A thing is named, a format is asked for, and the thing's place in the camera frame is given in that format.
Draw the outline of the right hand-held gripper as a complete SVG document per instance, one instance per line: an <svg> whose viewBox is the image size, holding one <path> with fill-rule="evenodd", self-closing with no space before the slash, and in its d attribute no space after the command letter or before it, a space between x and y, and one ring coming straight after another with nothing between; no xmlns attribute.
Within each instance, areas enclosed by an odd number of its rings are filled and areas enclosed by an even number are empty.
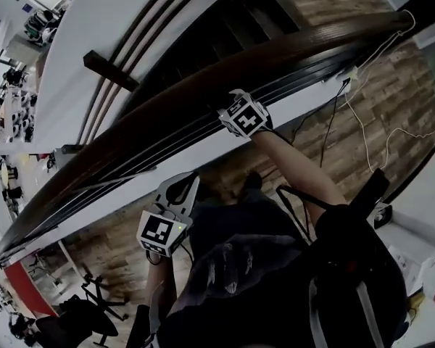
<svg viewBox="0 0 435 348"><path fill-rule="evenodd" d="M269 129L269 112L250 93L242 89L229 92L231 103L217 111L218 120L233 135L250 138L253 134Z"/></svg>

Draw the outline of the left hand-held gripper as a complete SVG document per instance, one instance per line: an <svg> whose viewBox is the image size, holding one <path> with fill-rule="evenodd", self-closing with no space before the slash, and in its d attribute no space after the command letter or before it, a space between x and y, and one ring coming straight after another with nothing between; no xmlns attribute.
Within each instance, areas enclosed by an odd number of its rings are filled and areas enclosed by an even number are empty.
<svg viewBox="0 0 435 348"><path fill-rule="evenodd" d="M159 185L154 203L141 213L136 234L144 250L172 257L189 234L198 188L199 175L194 171L180 173Z"/></svg>

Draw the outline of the dark wooden handrail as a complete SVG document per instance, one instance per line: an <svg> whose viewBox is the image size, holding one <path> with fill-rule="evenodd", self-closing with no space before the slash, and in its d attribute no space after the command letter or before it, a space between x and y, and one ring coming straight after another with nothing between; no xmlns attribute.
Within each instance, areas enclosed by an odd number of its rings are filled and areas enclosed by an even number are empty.
<svg viewBox="0 0 435 348"><path fill-rule="evenodd" d="M266 107L342 70L361 65L395 33L435 23L435 0L409 0L393 12L301 27L234 54L143 101L83 147L31 199L0 242L0 265L90 204L217 133L217 110L240 88Z"/></svg>

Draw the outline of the person's right forearm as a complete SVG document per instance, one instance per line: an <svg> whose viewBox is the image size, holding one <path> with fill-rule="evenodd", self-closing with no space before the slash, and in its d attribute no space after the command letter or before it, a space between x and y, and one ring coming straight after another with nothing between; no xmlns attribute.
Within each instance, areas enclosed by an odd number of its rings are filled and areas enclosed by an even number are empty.
<svg viewBox="0 0 435 348"><path fill-rule="evenodd" d="M253 134L251 140L272 160L294 189L328 204L347 203L331 178L280 136L270 131L262 131Z"/></svg>

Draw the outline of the person's left forearm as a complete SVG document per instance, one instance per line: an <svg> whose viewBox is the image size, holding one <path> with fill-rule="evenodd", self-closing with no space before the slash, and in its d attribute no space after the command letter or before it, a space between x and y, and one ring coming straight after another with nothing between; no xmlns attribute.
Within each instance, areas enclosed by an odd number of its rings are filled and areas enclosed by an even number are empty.
<svg viewBox="0 0 435 348"><path fill-rule="evenodd" d="M145 305L156 306L158 318L162 322L177 299L173 261L170 257L162 257L154 252L148 252L148 255Z"/></svg>

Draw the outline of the person's dark shoe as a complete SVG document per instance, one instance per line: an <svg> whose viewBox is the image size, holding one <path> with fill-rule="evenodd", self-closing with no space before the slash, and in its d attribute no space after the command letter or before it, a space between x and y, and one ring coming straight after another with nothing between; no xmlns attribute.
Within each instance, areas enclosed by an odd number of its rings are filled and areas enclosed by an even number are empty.
<svg viewBox="0 0 435 348"><path fill-rule="evenodd" d="M246 180L243 185L243 190L260 190L262 188L262 176L257 172L251 172L246 177Z"/></svg>

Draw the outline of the dark wooden staircase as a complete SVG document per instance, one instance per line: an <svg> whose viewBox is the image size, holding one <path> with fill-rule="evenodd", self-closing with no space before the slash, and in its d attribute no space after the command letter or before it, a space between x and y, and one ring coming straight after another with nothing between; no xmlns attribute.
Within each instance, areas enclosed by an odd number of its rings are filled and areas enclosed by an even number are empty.
<svg viewBox="0 0 435 348"><path fill-rule="evenodd" d="M305 26L291 0L217 0L159 58L130 96L122 118L142 102L224 59Z"/></svg>

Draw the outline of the person's dark clothed body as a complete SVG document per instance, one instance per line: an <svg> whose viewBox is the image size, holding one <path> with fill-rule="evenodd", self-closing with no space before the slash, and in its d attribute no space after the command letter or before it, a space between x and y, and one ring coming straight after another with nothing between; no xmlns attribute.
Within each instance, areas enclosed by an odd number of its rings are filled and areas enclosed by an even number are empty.
<svg viewBox="0 0 435 348"><path fill-rule="evenodd" d="M313 244L271 202L198 220L186 286L161 322L140 307L126 348L392 348L402 273L367 218L313 196Z"/></svg>

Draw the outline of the white power adapter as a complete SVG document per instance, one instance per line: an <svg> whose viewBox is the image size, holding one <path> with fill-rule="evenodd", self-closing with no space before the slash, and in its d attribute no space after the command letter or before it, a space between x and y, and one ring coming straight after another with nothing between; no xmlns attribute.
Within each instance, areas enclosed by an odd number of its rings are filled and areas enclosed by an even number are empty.
<svg viewBox="0 0 435 348"><path fill-rule="evenodd" d="M358 68L356 66L347 68L345 70L342 70L336 75L336 79L338 81L344 82L350 82L351 80L357 80L358 79Z"/></svg>

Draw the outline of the dark wooden stair banister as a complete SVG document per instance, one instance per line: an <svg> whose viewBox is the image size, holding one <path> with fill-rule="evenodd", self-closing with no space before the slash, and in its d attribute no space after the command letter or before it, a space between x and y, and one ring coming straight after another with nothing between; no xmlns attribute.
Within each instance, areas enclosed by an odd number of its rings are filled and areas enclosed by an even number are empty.
<svg viewBox="0 0 435 348"><path fill-rule="evenodd" d="M91 143L114 100L124 88L134 91L131 73L163 30L192 0L148 0L115 46L109 59L94 50L83 57L84 66L99 76L76 139Z"/></svg>

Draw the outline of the black equipment pack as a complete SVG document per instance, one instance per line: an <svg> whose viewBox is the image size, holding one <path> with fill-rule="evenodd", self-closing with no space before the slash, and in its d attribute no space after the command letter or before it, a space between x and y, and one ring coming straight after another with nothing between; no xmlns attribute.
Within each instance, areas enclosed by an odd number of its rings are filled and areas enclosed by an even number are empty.
<svg viewBox="0 0 435 348"><path fill-rule="evenodd" d="M372 213L377 202L386 193L389 180L381 169L376 169L359 193L350 202L349 208L365 218Z"/></svg>

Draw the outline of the black office chair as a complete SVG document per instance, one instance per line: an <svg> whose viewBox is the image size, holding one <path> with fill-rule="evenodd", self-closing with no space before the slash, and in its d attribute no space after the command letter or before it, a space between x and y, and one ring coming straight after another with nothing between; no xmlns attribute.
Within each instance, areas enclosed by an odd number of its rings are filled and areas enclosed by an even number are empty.
<svg viewBox="0 0 435 348"><path fill-rule="evenodd" d="M36 321L36 341L41 348L78 348L92 334L101 336L94 344L100 348L109 348L106 340L119 335L110 316L124 321L128 315L118 315L112 308L123 307L130 299L121 302L108 301L102 296L102 277L94 278L90 273L84 276L81 285L86 297L73 295L60 307L58 317L39 318Z"/></svg>

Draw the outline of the round white table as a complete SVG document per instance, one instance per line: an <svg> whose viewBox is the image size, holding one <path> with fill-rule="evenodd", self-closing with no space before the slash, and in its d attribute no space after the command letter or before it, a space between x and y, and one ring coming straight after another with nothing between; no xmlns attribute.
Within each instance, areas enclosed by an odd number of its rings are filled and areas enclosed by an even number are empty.
<svg viewBox="0 0 435 348"><path fill-rule="evenodd" d="M12 167L3 160L0 164L0 178L3 186L7 188L9 182L18 179L18 170L16 167Z"/></svg>

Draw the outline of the group of white robots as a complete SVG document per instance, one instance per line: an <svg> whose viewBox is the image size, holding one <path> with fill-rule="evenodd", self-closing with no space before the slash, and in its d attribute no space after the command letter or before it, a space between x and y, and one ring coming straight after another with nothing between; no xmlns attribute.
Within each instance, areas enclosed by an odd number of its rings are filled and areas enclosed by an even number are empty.
<svg viewBox="0 0 435 348"><path fill-rule="evenodd" d="M8 142L33 140L38 94L29 91L12 93Z"/></svg>

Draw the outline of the red curved counter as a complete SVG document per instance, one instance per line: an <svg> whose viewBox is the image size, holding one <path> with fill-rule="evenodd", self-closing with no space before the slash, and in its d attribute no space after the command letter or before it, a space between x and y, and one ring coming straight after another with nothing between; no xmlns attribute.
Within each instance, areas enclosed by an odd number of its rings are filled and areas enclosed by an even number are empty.
<svg viewBox="0 0 435 348"><path fill-rule="evenodd" d="M4 269L4 272L18 297L33 314L59 316L37 289L34 281L21 262L9 265Z"/></svg>

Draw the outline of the pile of white papers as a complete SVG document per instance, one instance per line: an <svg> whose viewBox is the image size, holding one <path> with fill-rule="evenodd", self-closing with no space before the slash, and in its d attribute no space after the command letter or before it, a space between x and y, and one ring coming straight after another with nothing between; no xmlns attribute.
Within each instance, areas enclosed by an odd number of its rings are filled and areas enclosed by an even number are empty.
<svg viewBox="0 0 435 348"><path fill-rule="evenodd" d="M435 304L435 252L422 261L414 260L395 246L390 246L389 252L402 271L407 296L422 291Z"/></svg>

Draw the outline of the white metal desk frame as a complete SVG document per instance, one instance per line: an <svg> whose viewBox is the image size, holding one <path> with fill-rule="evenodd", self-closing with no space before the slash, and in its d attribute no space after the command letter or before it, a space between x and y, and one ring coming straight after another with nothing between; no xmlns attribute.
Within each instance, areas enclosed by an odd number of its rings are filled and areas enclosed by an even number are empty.
<svg viewBox="0 0 435 348"><path fill-rule="evenodd" d="M74 274L78 280L83 280L83 275L68 252L63 241L58 241L43 249L32 253L33 260L28 265L28 274L35 282L49 279L55 286L62 285Z"/></svg>

